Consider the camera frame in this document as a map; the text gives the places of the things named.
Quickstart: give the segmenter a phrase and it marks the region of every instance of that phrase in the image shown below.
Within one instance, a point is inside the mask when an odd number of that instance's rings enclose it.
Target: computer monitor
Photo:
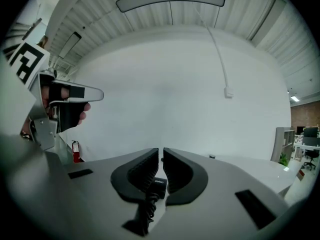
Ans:
[[[296,135],[301,135],[304,132],[305,126],[297,126],[296,127]]]
[[[304,137],[318,137],[318,127],[307,127],[303,132]]]

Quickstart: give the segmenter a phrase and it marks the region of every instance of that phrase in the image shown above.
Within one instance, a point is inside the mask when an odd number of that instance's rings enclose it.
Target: fire extinguisher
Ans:
[[[73,162],[75,163],[84,162],[80,157],[79,142],[76,140],[73,140],[72,142],[72,156],[73,156]]]

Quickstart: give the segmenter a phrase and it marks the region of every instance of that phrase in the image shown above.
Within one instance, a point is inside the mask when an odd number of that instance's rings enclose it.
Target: hand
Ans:
[[[49,86],[41,87],[41,96],[42,96],[42,103],[45,108],[45,111],[48,114],[48,116],[50,117],[51,111],[50,111],[50,107],[49,107]],[[68,97],[69,97],[69,90],[66,88],[61,88],[61,98],[67,99]],[[85,111],[88,111],[90,109],[91,109],[91,105],[89,103],[87,103],[84,106],[83,112],[80,114],[78,125],[80,125],[82,123],[82,121],[84,119],[86,119],[87,115],[86,115]],[[30,120],[29,120],[29,118],[27,118],[23,124],[22,131],[25,132],[26,134],[31,135],[31,132],[29,129],[29,123],[30,123]]]

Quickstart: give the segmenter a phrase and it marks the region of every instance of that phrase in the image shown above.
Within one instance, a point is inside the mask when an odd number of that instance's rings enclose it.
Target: ceiling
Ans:
[[[46,48],[51,53],[51,61],[64,73],[90,51],[121,35],[155,26],[202,25],[192,2],[161,2],[122,13],[116,1],[60,0],[57,3],[46,30],[49,37]],[[195,4],[208,27],[253,40],[258,49],[275,57],[290,95],[300,100],[317,95],[320,98],[319,49],[294,7],[281,0],[283,7],[277,9],[277,1],[280,0],[225,0],[223,7]],[[276,18],[267,26],[271,14]],[[82,39],[64,60],[57,61],[74,31]]]

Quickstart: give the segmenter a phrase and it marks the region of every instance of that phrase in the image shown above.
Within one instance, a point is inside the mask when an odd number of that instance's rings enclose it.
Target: brick wall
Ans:
[[[291,126],[320,126],[320,101],[291,107]]]

